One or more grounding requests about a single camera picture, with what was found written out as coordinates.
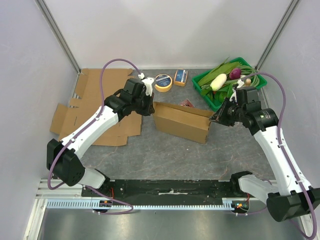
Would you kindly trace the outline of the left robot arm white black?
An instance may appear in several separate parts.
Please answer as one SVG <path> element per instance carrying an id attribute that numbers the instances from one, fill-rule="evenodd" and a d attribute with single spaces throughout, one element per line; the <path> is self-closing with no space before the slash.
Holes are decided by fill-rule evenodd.
<path id="1" fill-rule="evenodd" d="M 52 139 L 47 144 L 49 175 L 58 177 L 69 187 L 76 184 L 90 186 L 99 197 L 106 196 L 110 191 L 107 177 L 96 169 L 84 167 L 81 158 L 103 133 L 132 112 L 141 116 L 150 116 L 155 112 L 153 82 L 152 77 L 128 79 L 124 88 L 104 99 L 81 127 L 60 141 Z"/>

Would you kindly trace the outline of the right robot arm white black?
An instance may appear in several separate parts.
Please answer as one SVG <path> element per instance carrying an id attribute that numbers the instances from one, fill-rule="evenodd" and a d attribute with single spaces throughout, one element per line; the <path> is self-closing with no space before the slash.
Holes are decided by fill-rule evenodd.
<path id="1" fill-rule="evenodd" d="M 235 197 L 248 193 L 266 204 L 277 222 L 308 215 L 320 204 L 320 190 L 300 171 L 296 162 L 288 162 L 289 150 L 283 151 L 285 138 L 279 119 L 271 108 L 262 108 L 255 87 L 236 89 L 235 96 L 225 98 L 210 121 L 234 126 L 242 123 L 262 148 L 276 179 L 276 186 L 258 179 L 249 171 L 232 174 L 229 191 Z"/>

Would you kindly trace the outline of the brown cardboard box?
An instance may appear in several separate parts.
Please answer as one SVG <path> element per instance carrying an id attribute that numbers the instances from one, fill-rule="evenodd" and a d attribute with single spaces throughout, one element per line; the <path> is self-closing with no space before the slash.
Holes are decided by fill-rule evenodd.
<path id="1" fill-rule="evenodd" d="M 158 131 L 200 144 L 206 143 L 213 111 L 154 102 L 153 120 Z"/>

